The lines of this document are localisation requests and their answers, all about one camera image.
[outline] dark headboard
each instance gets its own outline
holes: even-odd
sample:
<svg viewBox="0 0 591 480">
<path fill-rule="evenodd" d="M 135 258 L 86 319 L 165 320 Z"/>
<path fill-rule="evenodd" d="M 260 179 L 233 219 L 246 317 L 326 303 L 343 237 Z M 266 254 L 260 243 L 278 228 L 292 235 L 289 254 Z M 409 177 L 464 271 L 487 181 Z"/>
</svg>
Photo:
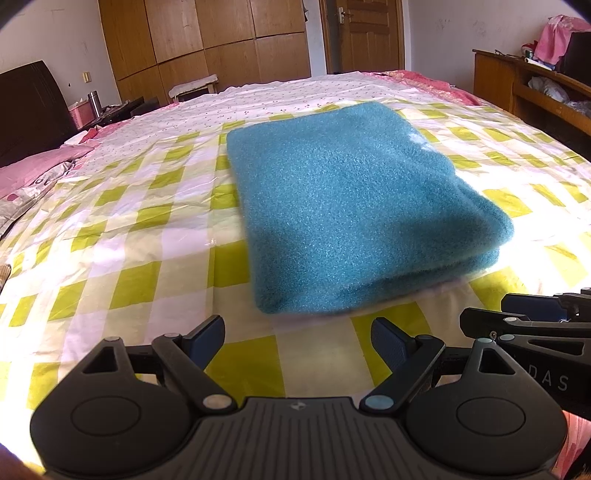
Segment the dark headboard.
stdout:
<svg viewBox="0 0 591 480">
<path fill-rule="evenodd" d="M 0 74 L 0 167 L 58 148 L 76 133 L 66 101 L 43 61 Z"/>
</svg>

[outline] pink basket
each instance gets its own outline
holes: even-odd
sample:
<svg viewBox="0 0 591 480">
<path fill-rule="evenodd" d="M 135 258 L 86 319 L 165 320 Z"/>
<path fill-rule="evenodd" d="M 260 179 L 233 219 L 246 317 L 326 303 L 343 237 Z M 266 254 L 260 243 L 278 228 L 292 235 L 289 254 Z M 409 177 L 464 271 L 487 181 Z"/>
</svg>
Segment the pink basket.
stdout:
<svg viewBox="0 0 591 480">
<path fill-rule="evenodd" d="M 88 100 L 75 103 L 69 108 L 69 110 L 72 120 L 74 120 L 74 124 L 78 130 L 95 119 L 95 114 L 93 113 L 92 106 Z"/>
</svg>

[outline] wooden shelf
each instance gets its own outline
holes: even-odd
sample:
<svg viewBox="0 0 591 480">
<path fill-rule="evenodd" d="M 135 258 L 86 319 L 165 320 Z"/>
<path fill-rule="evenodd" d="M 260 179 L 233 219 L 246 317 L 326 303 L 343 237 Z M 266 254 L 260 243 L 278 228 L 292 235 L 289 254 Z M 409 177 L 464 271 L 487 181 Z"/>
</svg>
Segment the wooden shelf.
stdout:
<svg viewBox="0 0 591 480">
<path fill-rule="evenodd" d="M 513 93 L 517 97 L 523 98 L 547 112 L 556 115 L 570 125 L 582 130 L 587 135 L 591 135 L 591 118 L 586 115 L 525 85 L 515 83 L 513 85 Z"/>
<path fill-rule="evenodd" d="M 562 75 L 561 73 L 553 72 L 552 70 L 543 69 L 542 67 L 538 67 L 532 63 L 527 63 L 524 59 L 518 59 L 515 57 L 509 57 L 506 55 L 499 55 L 498 53 L 491 53 L 489 51 L 482 51 L 482 50 L 472 50 L 474 53 L 478 53 L 480 55 L 484 55 L 485 57 L 492 57 L 497 58 L 503 61 L 507 61 L 509 63 L 516 64 L 521 70 L 526 70 L 528 72 L 535 73 L 542 77 L 549 78 L 550 80 L 554 80 L 556 83 L 561 85 L 565 85 L 573 90 L 576 90 L 579 93 L 582 93 L 585 96 L 591 98 L 591 87 L 581 83 L 571 77 L 567 77 L 566 75 Z"/>
</svg>

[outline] wooden stool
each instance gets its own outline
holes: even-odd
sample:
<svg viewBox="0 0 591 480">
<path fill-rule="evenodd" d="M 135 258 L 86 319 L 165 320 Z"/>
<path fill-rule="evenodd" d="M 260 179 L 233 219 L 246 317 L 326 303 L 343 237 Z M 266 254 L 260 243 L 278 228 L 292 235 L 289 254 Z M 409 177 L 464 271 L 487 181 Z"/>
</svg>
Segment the wooden stool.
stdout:
<svg viewBox="0 0 591 480">
<path fill-rule="evenodd" d="M 186 102 L 206 93 L 217 93 L 216 83 L 217 75 L 213 74 L 204 79 L 177 85 L 169 91 L 168 96 L 175 102 Z"/>
</svg>

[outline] folded towel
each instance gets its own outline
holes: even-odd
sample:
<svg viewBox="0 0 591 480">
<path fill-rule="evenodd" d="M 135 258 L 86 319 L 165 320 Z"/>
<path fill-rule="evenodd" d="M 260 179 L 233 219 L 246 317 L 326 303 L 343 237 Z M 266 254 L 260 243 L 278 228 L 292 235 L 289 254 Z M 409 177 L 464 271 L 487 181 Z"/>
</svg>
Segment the folded towel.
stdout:
<svg viewBox="0 0 591 480">
<path fill-rule="evenodd" d="M 363 103 L 228 134 L 256 305 L 336 312 L 493 265 L 511 220 L 406 120 Z"/>
</svg>

